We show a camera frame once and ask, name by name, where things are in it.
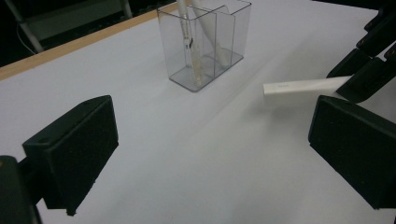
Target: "dark background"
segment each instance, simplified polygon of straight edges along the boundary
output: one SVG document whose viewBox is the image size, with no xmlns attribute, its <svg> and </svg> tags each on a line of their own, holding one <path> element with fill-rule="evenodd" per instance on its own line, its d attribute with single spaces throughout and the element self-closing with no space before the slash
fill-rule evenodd
<svg viewBox="0 0 396 224">
<path fill-rule="evenodd" d="M 36 16 L 61 7 L 67 7 L 81 1 L 83 0 L 13 0 L 15 6 L 19 9 L 24 18 Z M 176 0 L 130 0 L 130 6 L 133 16 L 135 17 L 175 1 Z M 60 35 L 42 40 L 40 43 L 43 45 L 44 49 L 51 49 L 68 41 L 114 25 L 122 21 L 122 16 L 122 12 L 116 13 Z M 17 26 L 14 16 L 3 0 L 0 0 L 0 27 L 2 30 L 0 35 L 0 67 L 33 55 L 33 53 L 19 40 L 17 29 L 21 40 L 30 49 L 34 49 L 24 32 Z"/>
</svg>

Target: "white table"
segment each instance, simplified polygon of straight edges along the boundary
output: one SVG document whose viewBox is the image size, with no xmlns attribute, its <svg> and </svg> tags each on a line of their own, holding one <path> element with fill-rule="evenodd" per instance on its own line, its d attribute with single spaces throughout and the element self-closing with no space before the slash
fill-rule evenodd
<svg viewBox="0 0 396 224">
<path fill-rule="evenodd" d="M 245 59 L 198 93 L 167 79 L 156 20 L 0 82 L 0 153 L 78 103 L 113 97 L 120 146 L 74 217 L 50 223 L 393 223 L 309 146 L 316 102 L 267 108 L 262 83 L 326 77 L 376 11 L 251 0 Z M 396 122 L 391 81 L 362 104 Z"/>
</svg>

